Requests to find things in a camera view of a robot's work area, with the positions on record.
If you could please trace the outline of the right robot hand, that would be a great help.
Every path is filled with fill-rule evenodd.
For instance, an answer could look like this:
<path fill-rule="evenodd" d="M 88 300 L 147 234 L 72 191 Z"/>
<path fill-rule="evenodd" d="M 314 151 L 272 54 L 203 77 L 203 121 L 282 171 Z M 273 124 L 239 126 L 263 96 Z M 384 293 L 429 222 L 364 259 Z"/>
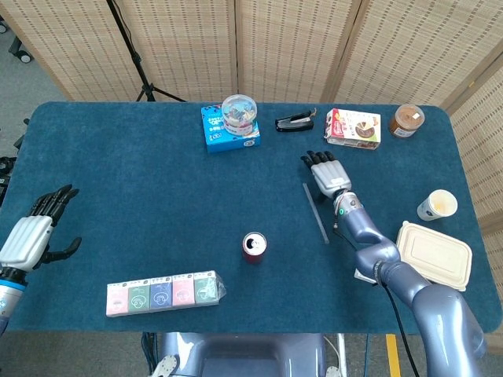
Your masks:
<path fill-rule="evenodd" d="M 339 192 L 351 189 L 351 180 L 343 165 L 330 151 L 307 151 L 300 157 L 318 185 L 320 192 L 334 199 Z"/>

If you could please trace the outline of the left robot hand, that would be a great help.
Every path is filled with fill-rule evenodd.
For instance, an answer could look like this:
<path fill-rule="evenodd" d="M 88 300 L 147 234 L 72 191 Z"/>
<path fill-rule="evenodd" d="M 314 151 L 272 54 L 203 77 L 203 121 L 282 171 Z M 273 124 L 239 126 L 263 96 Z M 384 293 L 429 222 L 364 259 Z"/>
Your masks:
<path fill-rule="evenodd" d="M 29 214 L 13 227 L 1 249 L 1 267 L 29 273 L 41 264 L 70 258 L 80 247 L 76 237 L 63 251 L 50 252 L 49 241 L 66 206 L 79 190 L 65 185 L 55 192 L 40 196 Z"/>

